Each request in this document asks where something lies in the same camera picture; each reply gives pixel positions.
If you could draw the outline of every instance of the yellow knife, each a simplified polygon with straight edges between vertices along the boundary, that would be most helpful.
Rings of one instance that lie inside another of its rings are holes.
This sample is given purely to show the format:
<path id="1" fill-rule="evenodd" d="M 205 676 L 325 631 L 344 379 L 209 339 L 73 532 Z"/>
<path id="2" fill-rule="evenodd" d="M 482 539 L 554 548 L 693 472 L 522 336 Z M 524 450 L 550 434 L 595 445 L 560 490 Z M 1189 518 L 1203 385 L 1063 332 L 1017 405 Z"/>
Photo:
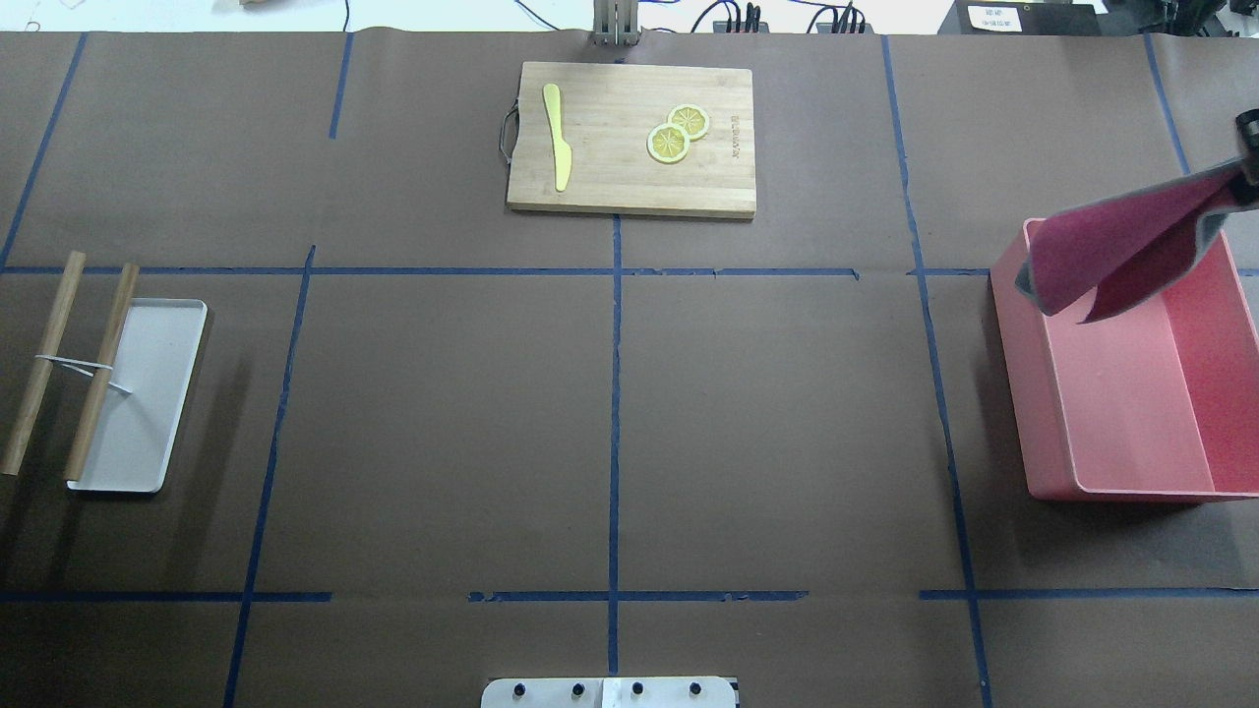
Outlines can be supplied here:
<path id="1" fill-rule="evenodd" d="M 564 191 L 573 173 L 573 147 L 564 142 L 564 132 L 560 130 L 559 87 L 554 83 L 544 86 L 543 102 L 546 103 L 546 120 L 551 125 L 551 147 L 555 150 L 555 191 Z"/>

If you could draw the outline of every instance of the pink bin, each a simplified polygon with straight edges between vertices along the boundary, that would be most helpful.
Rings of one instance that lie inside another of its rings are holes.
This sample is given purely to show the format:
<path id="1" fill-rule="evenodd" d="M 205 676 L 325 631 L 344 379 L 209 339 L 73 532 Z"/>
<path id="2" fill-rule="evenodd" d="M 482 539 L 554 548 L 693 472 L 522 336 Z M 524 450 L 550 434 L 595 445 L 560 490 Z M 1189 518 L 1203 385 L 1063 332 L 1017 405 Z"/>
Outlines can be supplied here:
<path id="1" fill-rule="evenodd" d="M 992 268 L 1027 489 L 1039 499 L 1259 496 L 1259 339 L 1228 242 L 1117 317 L 1044 316 L 1015 290 L 1030 219 Z"/>

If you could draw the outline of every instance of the wooden cutting board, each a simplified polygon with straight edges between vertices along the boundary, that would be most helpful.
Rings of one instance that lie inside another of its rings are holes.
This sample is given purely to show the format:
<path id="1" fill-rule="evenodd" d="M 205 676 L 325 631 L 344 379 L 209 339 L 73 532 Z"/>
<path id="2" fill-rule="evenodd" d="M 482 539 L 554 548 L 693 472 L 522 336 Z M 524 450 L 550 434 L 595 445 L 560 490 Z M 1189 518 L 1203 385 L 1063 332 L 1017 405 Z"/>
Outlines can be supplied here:
<path id="1" fill-rule="evenodd" d="M 543 86 L 559 86 L 564 140 L 573 149 L 568 188 L 555 190 L 555 159 Z M 507 205 L 750 219 L 757 213 L 752 72 L 636 64 L 525 62 L 520 131 Z M 647 134 L 681 103 L 703 107 L 709 134 L 681 161 L 647 152 Z"/>

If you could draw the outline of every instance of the pink towel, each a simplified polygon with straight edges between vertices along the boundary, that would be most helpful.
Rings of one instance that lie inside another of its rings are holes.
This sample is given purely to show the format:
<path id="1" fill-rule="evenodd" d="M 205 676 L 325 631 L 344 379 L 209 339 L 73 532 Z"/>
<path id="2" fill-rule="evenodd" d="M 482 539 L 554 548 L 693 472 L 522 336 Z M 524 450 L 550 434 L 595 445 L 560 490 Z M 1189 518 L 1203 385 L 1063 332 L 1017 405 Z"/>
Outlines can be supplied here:
<path id="1" fill-rule="evenodd" d="M 1085 323 L 1139 305 L 1206 254 L 1233 212 L 1259 207 L 1241 160 L 1045 219 L 1016 285 L 1046 315 L 1094 287 Z"/>

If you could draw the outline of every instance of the yellow lemon slice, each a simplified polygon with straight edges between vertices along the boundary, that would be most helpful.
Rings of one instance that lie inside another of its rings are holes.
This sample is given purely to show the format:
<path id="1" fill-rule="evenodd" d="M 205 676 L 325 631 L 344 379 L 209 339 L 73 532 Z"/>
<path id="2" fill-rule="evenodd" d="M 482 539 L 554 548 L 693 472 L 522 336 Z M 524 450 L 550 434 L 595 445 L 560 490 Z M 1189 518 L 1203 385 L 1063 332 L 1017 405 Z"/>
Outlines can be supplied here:
<path id="1" fill-rule="evenodd" d="M 661 123 L 647 134 L 647 152 L 656 161 L 671 165 L 686 156 L 691 149 L 691 139 L 686 131 L 674 123 Z"/>
<path id="2" fill-rule="evenodd" d="M 669 122 L 686 131 L 691 140 L 699 140 L 708 135 L 708 111 L 694 103 L 682 103 L 669 112 Z"/>

